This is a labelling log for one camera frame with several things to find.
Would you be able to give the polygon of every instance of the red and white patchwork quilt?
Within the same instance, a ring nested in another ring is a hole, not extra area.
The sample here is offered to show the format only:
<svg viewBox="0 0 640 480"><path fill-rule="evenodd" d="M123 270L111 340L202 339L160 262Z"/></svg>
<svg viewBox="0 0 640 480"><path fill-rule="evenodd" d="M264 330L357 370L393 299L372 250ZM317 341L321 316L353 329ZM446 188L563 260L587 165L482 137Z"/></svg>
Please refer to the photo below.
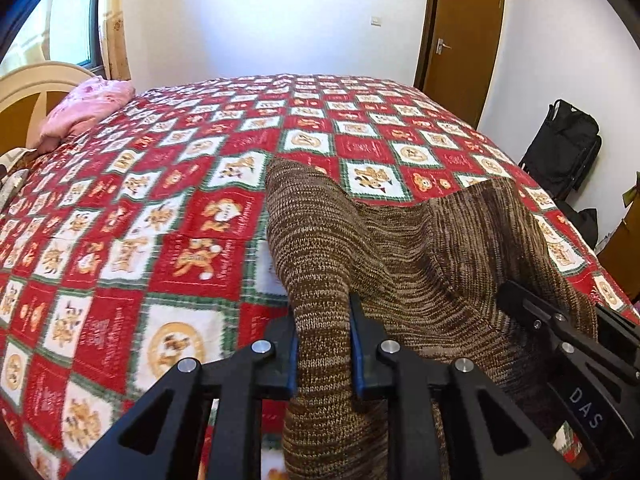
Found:
<svg viewBox="0 0 640 480"><path fill-rule="evenodd" d="M0 409L44 478L178 359L228 357L286 313L265 234L274 156L371 204L511 178L567 280L638 321L546 193L414 88L283 74L150 90L38 159L0 219ZM283 412L265 403L267 448Z"/></svg>

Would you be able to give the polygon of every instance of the pink pillow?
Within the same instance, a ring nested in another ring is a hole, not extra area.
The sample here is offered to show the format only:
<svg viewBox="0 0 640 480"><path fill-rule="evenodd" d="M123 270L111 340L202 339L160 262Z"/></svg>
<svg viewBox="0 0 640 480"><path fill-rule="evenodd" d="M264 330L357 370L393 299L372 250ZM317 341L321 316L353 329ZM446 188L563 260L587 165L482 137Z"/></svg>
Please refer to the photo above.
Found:
<svg viewBox="0 0 640 480"><path fill-rule="evenodd" d="M85 133L126 105L135 94L129 81L98 76L80 83L40 125L38 153L52 152L66 136Z"/></svg>

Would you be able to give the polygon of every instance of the wooden furniture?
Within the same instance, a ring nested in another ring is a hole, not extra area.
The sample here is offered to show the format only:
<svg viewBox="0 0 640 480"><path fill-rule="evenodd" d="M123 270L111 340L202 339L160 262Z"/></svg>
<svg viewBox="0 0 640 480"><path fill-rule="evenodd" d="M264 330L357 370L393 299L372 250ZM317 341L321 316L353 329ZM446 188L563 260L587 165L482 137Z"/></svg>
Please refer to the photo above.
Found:
<svg viewBox="0 0 640 480"><path fill-rule="evenodd" d="M45 61L0 78L0 153L34 148L40 121L81 82L94 77L78 65Z"/></svg>

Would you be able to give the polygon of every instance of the knitted fabric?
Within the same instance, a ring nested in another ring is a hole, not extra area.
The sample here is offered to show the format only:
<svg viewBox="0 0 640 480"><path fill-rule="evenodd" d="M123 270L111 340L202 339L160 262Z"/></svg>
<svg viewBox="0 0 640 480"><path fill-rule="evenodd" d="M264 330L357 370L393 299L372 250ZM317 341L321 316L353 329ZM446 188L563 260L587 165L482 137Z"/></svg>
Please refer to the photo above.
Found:
<svg viewBox="0 0 640 480"><path fill-rule="evenodd" d="M548 349L497 309L497 287L521 283L592 337L595 312L550 260L510 179L410 207L368 206L312 167L275 158L266 190L268 242L300 340L284 430L293 479L386 477L385 404L358 403L351 386L350 291L402 345L446 363L472 359L546 434L558 429ZM436 424L442 436L437 413Z"/></svg>

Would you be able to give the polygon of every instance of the window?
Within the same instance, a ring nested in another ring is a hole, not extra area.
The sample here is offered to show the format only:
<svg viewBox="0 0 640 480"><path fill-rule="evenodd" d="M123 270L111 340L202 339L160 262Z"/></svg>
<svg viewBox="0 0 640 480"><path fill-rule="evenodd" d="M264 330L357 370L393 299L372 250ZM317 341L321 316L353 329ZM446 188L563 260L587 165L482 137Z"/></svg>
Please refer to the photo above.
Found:
<svg viewBox="0 0 640 480"><path fill-rule="evenodd" d="M46 60L77 64L104 76L98 0L41 0L0 63L0 76Z"/></svg>
<svg viewBox="0 0 640 480"><path fill-rule="evenodd" d="M86 68L102 63L98 40L98 0L52 0L49 56Z"/></svg>

